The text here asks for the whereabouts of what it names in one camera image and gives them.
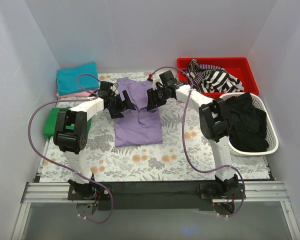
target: white wall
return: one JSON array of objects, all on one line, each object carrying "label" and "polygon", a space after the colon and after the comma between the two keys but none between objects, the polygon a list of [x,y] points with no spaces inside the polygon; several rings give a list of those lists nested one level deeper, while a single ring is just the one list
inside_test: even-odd
[{"label": "white wall", "polygon": [[100,73],[246,57],[276,0],[25,0],[61,67]]},{"label": "white wall", "polygon": [[[39,158],[27,123],[38,106],[56,99],[58,67],[24,0],[0,0],[0,240],[11,238],[25,184],[35,176]],[[41,150],[42,116],[33,126]]]},{"label": "white wall", "polygon": [[277,1],[248,60],[279,137],[270,168],[284,180],[300,228],[300,0]]}]

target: white plastic basket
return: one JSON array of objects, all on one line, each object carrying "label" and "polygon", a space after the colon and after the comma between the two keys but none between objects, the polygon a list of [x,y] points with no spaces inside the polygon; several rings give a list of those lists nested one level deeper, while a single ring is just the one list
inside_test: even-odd
[{"label": "white plastic basket", "polygon": [[[244,94],[244,92],[232,92],[232,93],[225,93],[220,96],[221,99],[227,100],[231,97],[237,97],[241,94]],[[260,155],[267,155],[267,154],[272,154],[274,153],[278,147],[279,147],[279,141],[277,138],[277,134],[275,132],[274,126],[272,125],[272,122],[270,120],[269,114],[267,112],[267,109],[264,105],[264,102],[258,97],[257,95],[251,93],[252,97],[252,104],[255,106],[257,109],[261,109],[265,111],[266,113],[266,141],[269,143],[269,147],[267,151],[263,152],[246,152],[246,151],[240,151],[236,149],[234,146],[229,141],[229,150],[230,153],[233,155],[237,156],[260,156]]]}]

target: striped clothing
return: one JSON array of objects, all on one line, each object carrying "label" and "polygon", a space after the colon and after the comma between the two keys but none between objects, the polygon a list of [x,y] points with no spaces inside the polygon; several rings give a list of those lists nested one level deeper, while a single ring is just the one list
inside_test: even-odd
[{"label": "striped clothing", "polygon": [[198,64],[193,59],[188,66],[188,72],[193,78],[193,87],[204,93],[243,92],[242,82],[229,74],[224,68],[209,64]]}]

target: purple t-shirt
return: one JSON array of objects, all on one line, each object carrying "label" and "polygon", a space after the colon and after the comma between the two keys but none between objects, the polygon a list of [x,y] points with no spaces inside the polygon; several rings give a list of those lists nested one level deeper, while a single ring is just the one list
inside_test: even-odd
[{"label": "purple t-shirt", "polygon": [[116,147],[162,143],[161,121],[158,109],[147,111],[149,81],[136,82],[127,77],[117,80],[118,91],[126,90],[136,110],[126,110],[123,118],[114,119]]}]

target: floral tablecloth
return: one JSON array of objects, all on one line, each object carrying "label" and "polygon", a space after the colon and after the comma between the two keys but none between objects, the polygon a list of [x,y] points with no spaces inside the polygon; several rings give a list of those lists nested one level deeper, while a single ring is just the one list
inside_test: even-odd
[{"label": "floral tablecloth", "polygon": [[[145,81],[148,73],[99,74],[100,80],[116,82],[128,77],[135,81]],[[59,107],[76,106],[78,102],[62,102]],[[185,104],[169,99],[159,108],[162,124],[163,143],[115,147],[115,127],[108,110],[95,115],[86,145],[87,164],[99,182],[124,181],[189,181],[213,180],[215,174],[201,174],[188,164],[181,140],[181,122]],[[189,108],[186,113],[185,140],[190,159],[200,170],[215,167],[212,149],[200,130],[199,114]],[[53,161],[69,165],[67,159],[53,139],[48,140],[46,156]],[[263,156],[231,155],[233,165],[245,179],[269,179]],[[73,173],[43,162],[40,182],[67,182]]]}]

